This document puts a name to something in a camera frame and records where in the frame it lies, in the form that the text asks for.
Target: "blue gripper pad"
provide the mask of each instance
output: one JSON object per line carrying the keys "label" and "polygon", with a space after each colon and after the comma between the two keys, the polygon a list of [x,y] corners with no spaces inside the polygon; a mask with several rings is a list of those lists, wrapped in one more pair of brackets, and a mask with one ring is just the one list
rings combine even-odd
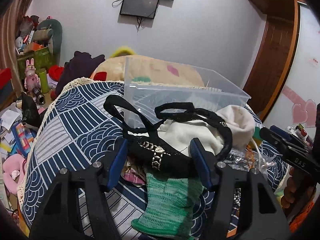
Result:
{"label": "blue gripper pad", "polygon": [[112,190],[118,184],[124,162],[127,159],[128,141],[123,138],[120,140],[122,140],[122,142],[120,144],[118,153],[114,158],[109,169],[109,178],[107,183],[107,189],[109,191]]}
{"label": "blue gripper pad", "polygon": [[212,152],[204,149],[199,138],[191,140],[190,153],[202,185],[210,191],[219,182],[219,176],[216,174],[215,169],[217,158]]}
{"label": "blue gripper pad", "polygon": [[280,129],[279,127],[276,127],[275,125],[272,125],[270,127],[270,130],[275,132],[276,134],[278,134],[279,136],[283,137],[284,139],[286,139],[288,142],[291,141],[291,137],[290,134],[288,134],[287,132],[285,132],[284,130]]}

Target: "green knitted sock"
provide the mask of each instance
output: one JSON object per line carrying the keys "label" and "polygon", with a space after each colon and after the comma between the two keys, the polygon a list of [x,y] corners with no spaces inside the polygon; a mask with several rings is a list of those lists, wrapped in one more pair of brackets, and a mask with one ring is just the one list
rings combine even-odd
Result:
{"label": "green knitted sock", "polygon": [[147,172],[148,205],[134,229],[152,236],[188,239],[193,206],[203,191],[199,179],[170,179]]}

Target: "human hand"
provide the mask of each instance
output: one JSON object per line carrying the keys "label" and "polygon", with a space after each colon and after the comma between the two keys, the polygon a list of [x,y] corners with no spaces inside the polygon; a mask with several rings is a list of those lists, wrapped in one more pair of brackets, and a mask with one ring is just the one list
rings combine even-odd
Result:
{"label": "human hand", "polygon": [[[289,175],[291,177],[287,180],[287,186],[284,188],[283,192],[284,195],[281,198],[281,205],[283,208],[289,208],[292,203],[295,201],[294,193],[297,191],[297,185],[295,181],[297,181],[297,177],[303,176],[299,172],[294,172],[294,168],[292,167],[289,171]],[[307,189],[307,194],[310,200],[312,200],[312,195],[314,193],[314,187],[309,187]]]}

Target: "wave pattern fabric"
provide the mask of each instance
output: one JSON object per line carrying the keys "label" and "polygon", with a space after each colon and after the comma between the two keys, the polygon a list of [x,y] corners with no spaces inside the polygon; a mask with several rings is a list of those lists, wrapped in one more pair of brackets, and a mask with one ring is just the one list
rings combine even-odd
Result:
{"label": "wave pattern fabric", "polygon": [[[110,116],[103,103],[110,94],[123,95],[124,86],[120,82],[98,82],[77,86],[63,94],[56,102],[39,131],[36,145],[31,152],[26,177],[22,214],[30,227],[41,204],[42,198],[59,169],[80,170],[99,160],[113,149],[114,141],[122,136],[121,123]],[[150,98],[141,98],[144,108]],[[262,123],[250,108],[256,125]],[[273,190],[285,176],[288,165],[279,153],[267,142],[260,150],[268,156],[274,156],[276,166],[267,170],[268,183]],[[131,226],[133,219],[139,218],[147,206],[147,188],[135,187],[120,177],[119,183],[106,194],[107,202],[122,239],[151,239]],[[206,189],[200,195],[193,210],[191,236],[199,237],[207,218],[207,212],[214,198],[213,192]],[[85,202],[85,193],[79,190],[80,213],[84,232],[92,236],[92,230]],[[230,230],[237,225],[237,210],[234,209]]]}

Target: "black cable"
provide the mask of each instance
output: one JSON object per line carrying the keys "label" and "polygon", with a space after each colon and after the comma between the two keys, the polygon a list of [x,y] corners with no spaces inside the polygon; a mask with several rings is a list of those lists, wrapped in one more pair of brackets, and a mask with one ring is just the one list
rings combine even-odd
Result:
{"label": "black cable", "polygon": [[158,11],[158,7],[159,7],[159,3],[158,3],[158,5],[157,5],[157,8],[152,12],[152,13],[150,13],[147,17],[144,17],[144,19],[142,20],[142,17],[141,17],[141,21],[140,21],[140,25],[141,25],[141,23],[143,23],[143,21],[146,19],[146,18],[148,18],[150,15],[152,15],[153,13],[155,14],[154,15],[154,17],[156,16],[156,14],[157,14],[157,11]]}
{"label": "black cable", "polygon": [[141,23],[143,22],[142,17],[137,17],[137,23],[138,23],[138,31],[140,29]]}
{"label": "black cable", "polygon": [[116,1],[114,1],[114,2],[112,3],[112,7],[113,7],[113,8],[118,7],[120,4],[122,4],[122,1],[123,1],[123,0],[116,0]]}
{"label": "black cable", "polygon": [[17,212],[17,211],[18,211],[18,209],[15,209],[15,210],[12,212],[12,214],[11,214],[11,217],[12,217],[12,218],[13,218],[14,213]]}

